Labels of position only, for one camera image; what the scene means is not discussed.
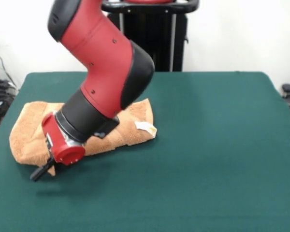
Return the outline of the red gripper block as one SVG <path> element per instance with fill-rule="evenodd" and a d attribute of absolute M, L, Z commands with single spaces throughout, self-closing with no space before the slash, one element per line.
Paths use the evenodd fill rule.
<path fill-rule="evenodd" d="M 81 160 L 85 155 L 82 143 L 71 139 L 58 125 L 55 113 L 48 113 L 42 120 L 42 130 L 46 137 L 46 144 L 52 158 L 38 167 L 31 175 L 30 180 L 38 181 L 56 163 L 70 165 Z"/>

